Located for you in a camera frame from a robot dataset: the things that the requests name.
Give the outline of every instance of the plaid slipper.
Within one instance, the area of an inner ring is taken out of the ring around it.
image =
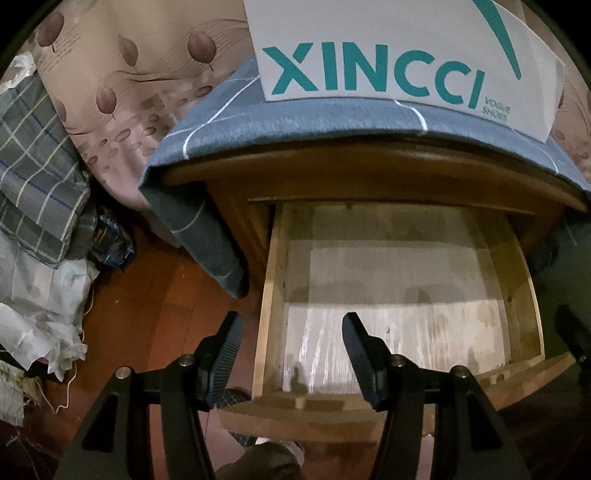
[[[223,391],[222,398],[216,402],[216,408],[225,408],[230,405],[242,403],[243,401],[250,401],[251,396],[244,390],[239,388],[227,388]],[[244,448],[251,447],[256,442],[256,437],[250,435],[244,435],[242,433],[230,432],[230,435],[234,437],[240,445]]]

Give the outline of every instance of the silver bolt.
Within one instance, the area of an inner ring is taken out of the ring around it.
[[[190,367],[194,363],[195,363],[195,356],[190,353],[187,353],[187,355],[182,355],[178,359],[178,364],[181,367]]]
[[[470,376],[470,371],[461,365],[454,368],[454,373],[460,378],[468,378]]]
[[[390,365],[397,368],[403,367],[406,365],[406,359],[402,355],[395,353],[390,357]]]
[[[115,372],[115,376],[120,380],[127,378],[131,375],[131,369],[129,367],[119,367]]]

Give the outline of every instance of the teal swoosh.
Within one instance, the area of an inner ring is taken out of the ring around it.
[[[517,80],[521,80],[521,70],[519,69],[519,63],[517,62],[517,55],[515,54],[513,44],[511,43],[511,39],[509,38],[509,34],[505,28],[505,24],[503,23],[503,20],[496,9],[495,3],[492,0],[472,1],[477,6],[478,10],[480,10],[480,13],[495,34],[496,39],[501,44],[507,60],[509,60],[511,68],[515,73],[515,77]]]

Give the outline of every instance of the wooden drawer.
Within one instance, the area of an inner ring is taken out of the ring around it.
[[[376,441],[384,413],[361,394],[342,341],[346,312],[420,367],[466,365],[496,408],[570,366],[545,361],[531,278],[506,217],[424,205],[277,207],[253,400],[220,411],[232,432]],[[434,428],[426,407],[424,434]]]

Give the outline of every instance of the wooden floor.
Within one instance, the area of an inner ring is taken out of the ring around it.
[[[63,451],[108,378],[121,365],[138,372],[166,366],[183,353],[193,352],[201,339],[215,333],[231,309],[252,312],[248,297],[236,302],[182,249],[175,249],[140,229],[134,238],[138,255],[124,273],[99,276],[92,311],[85,317],[88,355],[78,362],[70,389],[70,407],[54,415],[49,408],[31,413],[33,428],[44,443]],[[245,321],[242,346],[229,386],[252,387],[258,324]],[[65,403],[66,383],[47,384],[54,406]],[[152,456],[155,478],[167,479],[159,407],[151,410]],[[217,413],[201,414],[214,469],[235,461],[243,452],[220,426]],[[306,478],[328,475],[345,480],[369,476],[376,445],[306,444]]]

